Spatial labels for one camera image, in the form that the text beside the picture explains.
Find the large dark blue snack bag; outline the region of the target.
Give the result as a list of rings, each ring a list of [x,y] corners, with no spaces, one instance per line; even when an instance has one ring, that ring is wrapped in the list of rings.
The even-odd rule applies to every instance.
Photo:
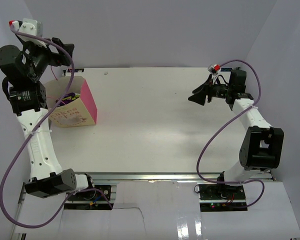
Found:
[[[80,98],[80,93],[75,93],[75,92],[70,92],[67,93],[60,101],[60,103],[58,104],[58,107],[61,106],[65,106],[73,101],[75,101],[76,99]]]

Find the beige and pink paper bag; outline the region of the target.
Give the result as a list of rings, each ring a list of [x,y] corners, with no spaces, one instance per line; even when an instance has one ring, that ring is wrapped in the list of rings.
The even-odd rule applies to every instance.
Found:
[[[49,115],[49,120],[60,128],[96,125],[98,109],[87,80],[77,75],[73,78],[70,88],[66,90],[69,81],[69,76],[63,76],[44,84],[48,108],[52,108],[68,93],[80,94],[80,98],[71,103],[57,106]]]

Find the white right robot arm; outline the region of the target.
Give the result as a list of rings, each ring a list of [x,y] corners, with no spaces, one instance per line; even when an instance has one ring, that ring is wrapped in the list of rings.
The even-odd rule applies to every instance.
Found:
[[[238,161],[223,171],[217,180],[216,195],[226,200],[240,186],[258,172],[276,169],[281,160],[284,131],[270,125],[256,107],[256,101],[246,92],[246,71],[234,69],[228,81],[221,83],[217,68],[209,70],[207,80],[193,90],[189,101],[201,106],[213,98],[224,99],[246,130]]]

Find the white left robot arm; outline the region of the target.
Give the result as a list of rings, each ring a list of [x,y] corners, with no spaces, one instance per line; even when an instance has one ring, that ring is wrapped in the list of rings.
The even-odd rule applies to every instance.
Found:
[[[84,199],[95,196],[91,177],[76,174],[59,164],[50,134],[46,89],[40,78],[47,66],[70,66],[74,44],[64,44],[58,38],[52,42],[63,50],[52,52],[49,45],[40,46],[21,40],[22,50],[14,45],[0,48],[0,69],[5,74],[2,89],[12,111],[28,140],[30,178],[25,184],[29,195],[47,198],[61,193],[78,192]]]

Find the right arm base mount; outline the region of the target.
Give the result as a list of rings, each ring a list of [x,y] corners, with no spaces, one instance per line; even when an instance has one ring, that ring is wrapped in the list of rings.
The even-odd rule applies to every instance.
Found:
[[[243,186],[219,187],[216,184],[197,184],[194,192],[198,194],[202,213],[247,211],[247,201]]]

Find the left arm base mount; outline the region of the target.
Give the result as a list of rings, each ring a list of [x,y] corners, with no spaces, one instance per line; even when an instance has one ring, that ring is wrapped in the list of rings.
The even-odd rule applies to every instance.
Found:
[[[113,208],[111,203],[111,185],[95,185],[95,188],[72,195],[64,204],[65,210],[106,210]]]

